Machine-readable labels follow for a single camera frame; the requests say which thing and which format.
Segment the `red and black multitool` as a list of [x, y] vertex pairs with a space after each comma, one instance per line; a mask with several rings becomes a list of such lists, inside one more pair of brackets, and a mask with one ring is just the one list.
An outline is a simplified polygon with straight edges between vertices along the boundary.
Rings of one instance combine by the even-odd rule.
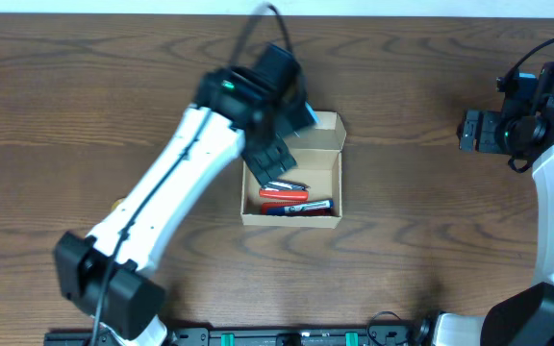
[[259, 196], [282, 201], [307, 201], [309, 191], [305, 185], [285, 181], [269, 181], [259, 189]]

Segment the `cardboard box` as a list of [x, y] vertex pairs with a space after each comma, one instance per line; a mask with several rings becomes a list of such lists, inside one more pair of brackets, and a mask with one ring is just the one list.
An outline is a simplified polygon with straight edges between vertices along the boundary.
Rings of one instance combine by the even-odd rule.
[[338, 113], [319, 111], [318, 122], [297, 136], [290, 136], [286, 144], [297, 165], [279, 177], [299, 185], [306, 185], [309, 200], [330, 199], [333, 207], [327, 215], [278, 216], [264, 215], [262, 204], [268, 200], [260, 196], [260, 185], [247, 167], [243, 168], [240, 216], [245, 226], [336, 228], [342, 219], [342, 162], [341, 152], [346, 130]]

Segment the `red utility knife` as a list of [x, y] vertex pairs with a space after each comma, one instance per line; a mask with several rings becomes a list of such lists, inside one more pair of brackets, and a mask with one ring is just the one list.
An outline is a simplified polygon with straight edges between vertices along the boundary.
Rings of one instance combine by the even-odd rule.
[[269, 202], [262, 204], [261, 214], [271, 216], [330, 216], [333, 201]]

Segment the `blue capped white marker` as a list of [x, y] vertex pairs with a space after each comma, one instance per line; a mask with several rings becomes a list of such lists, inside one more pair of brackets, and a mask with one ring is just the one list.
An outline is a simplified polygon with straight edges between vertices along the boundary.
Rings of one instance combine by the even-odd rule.
[[329, 210], [334, 206], [332, 199], [325, 199], [303, 203], [263, 204], [263, 212], [266, 215], [299, 215], [308, 211]]

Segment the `yellow tape roll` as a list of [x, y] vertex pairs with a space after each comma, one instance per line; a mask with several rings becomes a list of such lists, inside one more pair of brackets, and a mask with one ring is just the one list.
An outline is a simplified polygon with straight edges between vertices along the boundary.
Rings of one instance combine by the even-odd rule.
[[124, 202], [124, 200], [125, 198], [119, 198], [116, 201], [114, 201], [111, 207], [111, 212], [115, 211]]

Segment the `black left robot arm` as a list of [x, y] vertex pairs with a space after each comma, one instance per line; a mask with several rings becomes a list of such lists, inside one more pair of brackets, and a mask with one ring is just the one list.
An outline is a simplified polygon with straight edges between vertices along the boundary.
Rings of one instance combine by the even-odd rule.
[[86, 236], [54, 249], [62, 296], [93, 319], [89, 345], [162, 345], [154, 284], [164, 250], [198, 198], [242, 158], [264, 185], [294, 167], [284, 139], [315, 123], [298, 66], [221, 68], [207, 74], [171, 140], [123, 199]]

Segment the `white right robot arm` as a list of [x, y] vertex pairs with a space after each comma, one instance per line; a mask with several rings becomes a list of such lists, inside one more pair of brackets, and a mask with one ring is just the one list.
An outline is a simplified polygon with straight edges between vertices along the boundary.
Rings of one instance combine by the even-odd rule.
[[512, 72], [497, 86], [501, 110], [467, 111], [459, 148], [506, 155], [512, 170], [532, 174], [538, 205], [532, 284], [484, 316], [440, 313], [430, 345], [554, 345], [554, 62], [538, 76]]

